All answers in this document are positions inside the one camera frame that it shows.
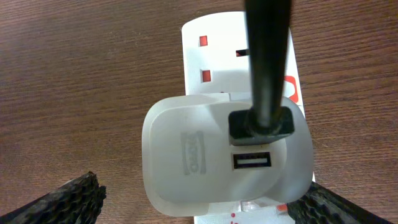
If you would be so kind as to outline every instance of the wood grain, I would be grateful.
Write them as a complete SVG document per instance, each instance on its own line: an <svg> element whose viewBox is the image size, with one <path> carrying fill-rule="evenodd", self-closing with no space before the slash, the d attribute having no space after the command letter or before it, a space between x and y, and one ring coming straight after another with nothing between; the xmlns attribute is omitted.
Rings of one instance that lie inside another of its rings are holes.
<svg viewBox="0 0 398 224"><path fill-rule="evenodd" d="M241 1L0 1L0 215L92 170L98 223L192 223L150 205L148 109L184 94L180 29ZM319 183L398 222L398 4L294 2Z"/></svg>

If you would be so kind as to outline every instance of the brown wooden surface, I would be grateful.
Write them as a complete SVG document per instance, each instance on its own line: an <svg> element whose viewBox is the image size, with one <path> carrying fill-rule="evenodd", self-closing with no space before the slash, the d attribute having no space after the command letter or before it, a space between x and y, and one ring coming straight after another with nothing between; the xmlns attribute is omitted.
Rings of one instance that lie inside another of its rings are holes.
<svg viewBox="0 0 398 224"><path fill-rule="evenodd" d="M398 222L398 8L296 0L292 33L319 183ZM141 128L184 94L180 29L241 1L0 1L0 215L92 170L98 223L191 223L150 205Z"/></svg>

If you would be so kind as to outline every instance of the embossed logo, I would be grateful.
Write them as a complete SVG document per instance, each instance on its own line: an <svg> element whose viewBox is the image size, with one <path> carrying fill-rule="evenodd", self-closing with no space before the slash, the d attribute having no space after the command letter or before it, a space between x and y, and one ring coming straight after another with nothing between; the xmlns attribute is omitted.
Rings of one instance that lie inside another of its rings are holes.
<svg viewBox="0 0 398 224"><path fill-rule="evenodd" d="M206 160L203 131L181 133L181 145L184 174L205 174Z"/></svg>

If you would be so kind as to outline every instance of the dark slot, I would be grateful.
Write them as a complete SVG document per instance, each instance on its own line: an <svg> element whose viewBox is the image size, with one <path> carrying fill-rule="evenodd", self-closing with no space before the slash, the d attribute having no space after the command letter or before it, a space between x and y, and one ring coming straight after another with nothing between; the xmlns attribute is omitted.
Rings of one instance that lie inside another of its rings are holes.
<svg viewBox="0 0 398 224"><path fill-rule="evenodd" d="M269 152L234 154L233 158L235 169L271 166L271 155Z"/></svg>
<svg viewBox="0 0 398 224"><path fill-rule="evenodd" d="M237 50L236 51L236 56L237 57L248 56L248 55L249 55L249 49Z"/></svg>

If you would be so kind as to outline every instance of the empty usb port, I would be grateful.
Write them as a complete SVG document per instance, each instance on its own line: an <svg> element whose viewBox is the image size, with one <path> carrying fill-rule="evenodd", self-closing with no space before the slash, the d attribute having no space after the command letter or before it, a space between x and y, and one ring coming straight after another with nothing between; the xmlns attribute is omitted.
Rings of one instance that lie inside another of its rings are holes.
<svg viewBox="0 0 398 224"><path fill-rule="evenodd" d="M234 154L233 159L235 169L271 166L271 156L269 152Z"/></svg>

